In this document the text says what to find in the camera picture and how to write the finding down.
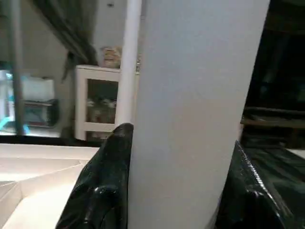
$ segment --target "gray curtain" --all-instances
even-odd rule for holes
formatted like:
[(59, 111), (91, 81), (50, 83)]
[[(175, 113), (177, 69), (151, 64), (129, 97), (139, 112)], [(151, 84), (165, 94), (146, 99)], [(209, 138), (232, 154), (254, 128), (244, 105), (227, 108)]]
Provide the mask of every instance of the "gray curtain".
[(76, 64), (97, 65), (91, 45), (97, 0), (31, 0), (68, 50), (63, 79)]

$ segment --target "metal pole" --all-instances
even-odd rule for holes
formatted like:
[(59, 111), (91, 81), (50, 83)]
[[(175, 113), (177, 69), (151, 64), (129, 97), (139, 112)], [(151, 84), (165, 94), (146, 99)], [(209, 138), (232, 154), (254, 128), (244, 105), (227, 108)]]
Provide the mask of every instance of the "metal pole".
[(12, 63), (15, 128), (17, 135), (23, 135), (24, 104), (22, 98), (22, 37), (20, 0), (6, 0), (9, 18), (10, 60)]
[(116, 126), (132, 121), (141, 8), (142, 0), (127, 1), (121, 77), (115, 117)]

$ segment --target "cabinet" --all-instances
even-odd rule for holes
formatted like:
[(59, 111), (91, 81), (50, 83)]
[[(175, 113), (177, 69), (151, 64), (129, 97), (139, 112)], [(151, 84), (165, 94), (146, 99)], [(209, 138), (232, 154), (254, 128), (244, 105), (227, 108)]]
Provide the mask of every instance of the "cabinet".
[(119, 80), (120, 69), (77, 66), (75, 109), (75, 137), (77, 139), (102, 141), (114, 130)]

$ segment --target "wall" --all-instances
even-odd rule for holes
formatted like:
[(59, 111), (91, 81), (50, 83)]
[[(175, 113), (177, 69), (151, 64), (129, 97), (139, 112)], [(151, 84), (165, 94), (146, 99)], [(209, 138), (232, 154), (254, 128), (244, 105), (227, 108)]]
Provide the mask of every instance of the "wall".
[(99, 0), (93, 45), (122, 46), (126, 16), (126, 0)]
[[(73, 100), (71, 79), (61, 81), (67, 50), (55, 37), (28, 0), (21, 0), (21, 26), (24, 73), (51, 76), (55, 80), (55, 94), (60, 100), (61, 123), (68, 124)], [(93, 46), (122, 46), (126, 0), (99, 0)], [(8, 19), (0, 19), (0, 61), (9, 62), (7, 38)]]

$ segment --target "white pole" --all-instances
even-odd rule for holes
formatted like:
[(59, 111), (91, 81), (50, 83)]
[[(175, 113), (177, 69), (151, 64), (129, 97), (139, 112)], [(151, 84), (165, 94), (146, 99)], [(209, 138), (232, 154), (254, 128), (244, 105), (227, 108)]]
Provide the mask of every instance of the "white pole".
[(115, 117), (116, 126), (132, 122), (141, 9), (142, 0), (127, 1), (121, 77)]
[(267, 0), (149, 1), (128, 228), (214, 228), (267, 9)]

